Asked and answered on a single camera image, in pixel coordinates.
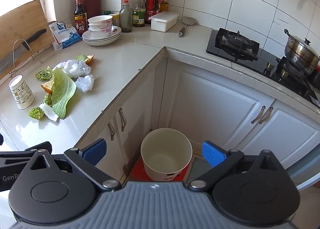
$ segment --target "white storage box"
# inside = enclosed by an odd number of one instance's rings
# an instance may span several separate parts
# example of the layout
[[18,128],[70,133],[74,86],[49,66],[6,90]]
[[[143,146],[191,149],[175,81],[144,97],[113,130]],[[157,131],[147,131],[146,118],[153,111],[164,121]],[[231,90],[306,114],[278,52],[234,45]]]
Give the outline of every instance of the white storage box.
[[166,32],[177,23],[178,14],[174,12],[161,12],[149,17],[151,30]]

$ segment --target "spatula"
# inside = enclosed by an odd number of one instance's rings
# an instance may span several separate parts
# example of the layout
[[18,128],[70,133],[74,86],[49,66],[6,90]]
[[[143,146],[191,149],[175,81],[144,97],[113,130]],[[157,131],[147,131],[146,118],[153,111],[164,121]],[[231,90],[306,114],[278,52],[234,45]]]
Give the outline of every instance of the spatula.
[[180,32],[179,32],[179,37],[183,37],[185,32],[186,32],[186,27],[187,25],[193,25],[196,22],[196,19],[190,18],[190,17],[182,17],[182,22],[186,25],[185,27],[183,27]]

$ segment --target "knife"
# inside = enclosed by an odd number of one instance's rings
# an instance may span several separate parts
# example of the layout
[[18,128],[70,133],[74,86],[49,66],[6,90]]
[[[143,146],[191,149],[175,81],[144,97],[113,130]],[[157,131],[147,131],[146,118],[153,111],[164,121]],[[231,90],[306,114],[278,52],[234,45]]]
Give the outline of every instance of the knife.
[[[42,34],[46,33],[47,29],[41,29],[36,33],[32,34],[26,39],[26,42],[30,44],[38,39]],[[23,42],[16,50],[14,50],[14,61],[20,59],[29,50],[28,45]],[[3,59],[0,60],[0,75],[4,73],[8,67],[13,65],[12,51],[9,52]]]

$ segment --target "screw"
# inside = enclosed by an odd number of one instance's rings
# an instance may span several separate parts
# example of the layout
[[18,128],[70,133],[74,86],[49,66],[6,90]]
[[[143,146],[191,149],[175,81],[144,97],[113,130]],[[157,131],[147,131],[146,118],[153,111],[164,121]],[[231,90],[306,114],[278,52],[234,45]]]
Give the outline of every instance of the screw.
[[106,180],[105,182],[103,182],[103,186],[106,187],[106,188],[114,188],[116,186],[118,186],[119,182],[114,180],[114,179],[109,179],[109,180]]
[[191,185],[193,188],[198,188],[198,189],[200,189],[200,188],[204,188],[204,187],[207,185],[207,183],[204,182],[203,180],[194,180],[194,181],[191,182],[190,185]]

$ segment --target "cabinet handle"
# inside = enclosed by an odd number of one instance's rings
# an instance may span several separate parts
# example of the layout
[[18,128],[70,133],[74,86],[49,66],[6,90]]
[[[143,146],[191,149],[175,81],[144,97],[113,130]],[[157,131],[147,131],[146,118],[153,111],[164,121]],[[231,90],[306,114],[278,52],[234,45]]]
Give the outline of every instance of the cabinet handle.
[[267,115],[265,116],[265,118],[263,118],[263,119],[259,122],[259,124],[262,124],[264,121],[266,121],[266,120],[270,117],[272,110],[273,110],[273,107],[270,107],[269,110],[268,110]]
[[263,111],[265,110],[265,108],[266,108],[266,106],[263,106],[263,107],[261,108],[261,111],[259,112],[258,116],[257,116],[254,120],[251,121],[252,124],[254,124],[257,120],[259,120],[259,119],[261,118],[261,116],[263,115]]
[[111,122],[108,123],[108,127],[111,134],[111,141],[115,139],[116,129],[112,126]]
[[127,119],[122,112],[122,108],[119,109],[119,114],[121,118],[121,131],[124,131],[124,128],[127,125]]

